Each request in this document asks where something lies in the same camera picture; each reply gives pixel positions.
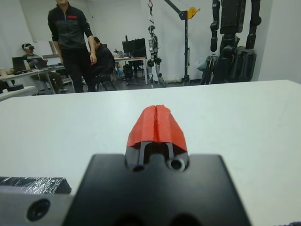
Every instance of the hand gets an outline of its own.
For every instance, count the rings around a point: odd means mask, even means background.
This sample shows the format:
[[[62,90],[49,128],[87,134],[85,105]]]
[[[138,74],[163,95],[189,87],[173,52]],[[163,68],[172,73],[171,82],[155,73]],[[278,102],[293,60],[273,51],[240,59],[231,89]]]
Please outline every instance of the hand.
[[[95,56],[95,53],[91,53],[90,55],[91,64],[94,65],[97,63],[97,58]]]

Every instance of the screw hole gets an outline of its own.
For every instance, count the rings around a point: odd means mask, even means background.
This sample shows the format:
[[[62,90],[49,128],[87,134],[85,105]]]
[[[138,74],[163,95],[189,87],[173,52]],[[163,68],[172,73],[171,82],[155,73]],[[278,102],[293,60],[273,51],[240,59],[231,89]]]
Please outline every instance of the screw hole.
[[[29,221],[37,221],[42,219],[50,208],[50,202],[47,199],[41,199],[34,202],[27,210],[27,219]]]
[[[182,168],[182,163],[178,159],[172,160],[170,165],[175,170],[180,170]]]
[[[133,172],[137,173],[137,172],[141,172],[144,170],[144,166],[136,166],[134,169],[133,169]]]

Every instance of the man standing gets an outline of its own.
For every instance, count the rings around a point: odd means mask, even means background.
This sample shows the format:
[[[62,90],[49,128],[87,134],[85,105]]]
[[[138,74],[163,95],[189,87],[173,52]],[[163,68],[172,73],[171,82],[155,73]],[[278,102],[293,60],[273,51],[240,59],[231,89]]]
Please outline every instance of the man standing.
[[[75,92],[84,92],[82,78],[89,91],[95,91],[92,65],[96,64],[94,38],[84,13],[72,7],[68,0],[56,0],[56,8],[48,15],[48,25],[52,32],[55,48],[67,73],[73,79]],[[84,33],[88,37],[91,54],[89,54]]]

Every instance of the white table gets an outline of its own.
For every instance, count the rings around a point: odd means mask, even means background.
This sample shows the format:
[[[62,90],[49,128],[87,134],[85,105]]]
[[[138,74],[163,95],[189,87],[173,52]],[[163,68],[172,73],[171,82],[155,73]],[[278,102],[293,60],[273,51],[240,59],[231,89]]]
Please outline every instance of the white table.
[[[34,86],[25,86],[24,89],[20,89],[17,91],[3,91],[3,93],[0,94],[0,101],[7,100],[11,97],[23,97],[27,95],[32,95],[34,92],[36,92],[36,87]]]
[[[129,58],[129,57],[115,58],[116,64],[119,63],[119,62],[136,61],[136,60],[143,60],[143,64],[144,64],[143,69],[144,69],[145,84],[147,85],[148,84],[148,80],[147,80],[147,70],[146,70],[146,67],[147,67],[146,56],[143,56],[143,57],[132,57],[132,58]]]
[[[5,76],[5,77],[2,77],[0,76],[0,81],[6,81],[8,83],[8,86],[13,86],[13,83],[11,82],[12,80],[16,80],[16,79],[21,79],[21,78],[25,78],[25,77],[30,77],[30,76],[33,76],[33,75],[37,75],[37,74],[42,74],[42,73],[45,73],[46,76],[47,76],[47,80],[48,80],[48,83],[51,87],[51,90],[52,90],[52,93],[54,94],[55,91],[52,87],[52,83],[50,81],[50,77],[48,75],[48,72],[50,71],[56,71],[56,70],[61,70],[61,69],[64,69],[65,67],[64,66],[53,66],[53,67],[49,67],[49,68],[45,68],[45,69],[42,69],[42,70],[33,70],[31,72],[27,72],[27,73],[23,73],[23,74],[18,74],[18,75],[8,75],[8,76]]]
[[[142,110],[164,104],[190,154],[224,157],[253,225],[285,225],[301,220],[300,97],[271,81],[12,98],[0,103],[0,173],[66,177],[75,192],[93,154],[125,153]]]

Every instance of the vr headset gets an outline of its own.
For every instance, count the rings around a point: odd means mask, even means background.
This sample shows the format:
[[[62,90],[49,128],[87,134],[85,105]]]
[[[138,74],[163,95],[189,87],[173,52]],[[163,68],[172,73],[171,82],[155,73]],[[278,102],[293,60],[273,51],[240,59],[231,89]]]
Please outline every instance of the vr headset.
[[[30,45],[30,46],[24,47],[24,49],[34,50],[34,46]]]

